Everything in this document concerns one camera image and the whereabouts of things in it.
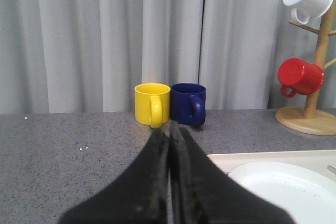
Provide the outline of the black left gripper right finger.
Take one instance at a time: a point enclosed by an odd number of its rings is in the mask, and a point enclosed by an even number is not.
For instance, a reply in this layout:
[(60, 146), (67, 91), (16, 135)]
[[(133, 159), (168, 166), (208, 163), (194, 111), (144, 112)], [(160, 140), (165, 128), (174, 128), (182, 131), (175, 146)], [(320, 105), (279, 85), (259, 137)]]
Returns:
[(170, 124), (169, 165), (175, 223), (294, 222), (229, 178), (176, 122)]

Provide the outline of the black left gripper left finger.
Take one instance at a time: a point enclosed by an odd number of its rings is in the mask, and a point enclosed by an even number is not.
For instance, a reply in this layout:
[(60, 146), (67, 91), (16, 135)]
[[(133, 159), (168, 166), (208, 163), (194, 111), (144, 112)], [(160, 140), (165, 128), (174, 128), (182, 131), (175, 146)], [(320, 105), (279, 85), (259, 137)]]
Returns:
[(166, 223), (169, 140), (154, 130), (129, 167), (60, 223)]

